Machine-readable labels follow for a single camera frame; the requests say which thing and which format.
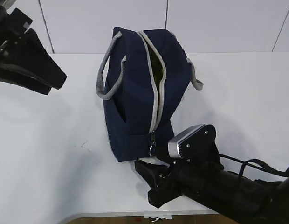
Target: white wall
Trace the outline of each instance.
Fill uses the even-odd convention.
[[[112,29],[165,27],[166,0],[41,0],[56,53],[105,53]]]
[[[275,43],[274,51],[289,51],[289,0],[40,2],[55,53],[104,53],[114,26],[165,28],[167,2],[167,29],[187,53],[271,52]],[[32,28],[52,52],[39,1],[17,0],[14,7],[34,20]]]
[[[169,0],[167,29],[186,52],[270,52],[289,0]]]
[[[289,51],[289,14],[284,23],[284,26],[282,28],[282,31],[280,33],[280,36],[278,38],[274,51],[275,52]]]

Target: zipper pull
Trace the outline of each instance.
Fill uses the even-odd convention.
[[[155,132],[153,131],[151,133],[151,145],[150,145],[150,151],[149,151],[150,156],[153,156],[155,154],[155,148],[156,148],[156,136],[155,136]]]

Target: white table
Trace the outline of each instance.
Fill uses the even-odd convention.
[[[172,117],[175,132],[211,123],[221,153],[289,165],[289,53],[189,54],[191,86]],[[0,224],[57,224],[78,217],[206,214],[180,197],[160,209],[133,162],[114,158],[96,96],[102,55],[52,55],[68,75],[49,96],[0,83]],[[223,160],[226,169],[239,165]],[[279,180],[248,169],[245,176]]]

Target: gray handle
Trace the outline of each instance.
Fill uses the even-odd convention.
[[[204,84],[201,81],[196,79],[195,67],[194,67],[192,61],[188,57],[186,58],[186,60],[191,65],[191,71],[192,71],[191,83],[192,83],[193,87],[197,90],[202,90],[202,87],[204,86]]]
[[[98,77],[97,77],[97,84],[96,84],[96,90],[97,90],[97,95],[103,100],[110,100],[112,96],[116,93],[118,90],[120,84],[122,83],[123,80],[123,74],[124,74],[124,64],[127,60],[127,57],[124,56],[121,60],[121,72],[120,75],[116,81],[116,83],[113,85],[113,87],[106,93],[104,94],[104,81],[103,81],[103,70],[106,66],[107,60],[111,54],[112,49],[116,45],[117,40],[122,36],[122,33],[119,31],[111,40],[111,43],[104,55],[104,58],[101,62],[99,71],[98,71]]]

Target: lunch bag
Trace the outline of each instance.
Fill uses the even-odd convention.
[[[203,87],[174,34],[166,29],[114,28],[96,90],[103,99],[111,149],[119,162],[153,156],[155,146],[167,147],[174,137],[170,118],[189,82],[197,90]]]

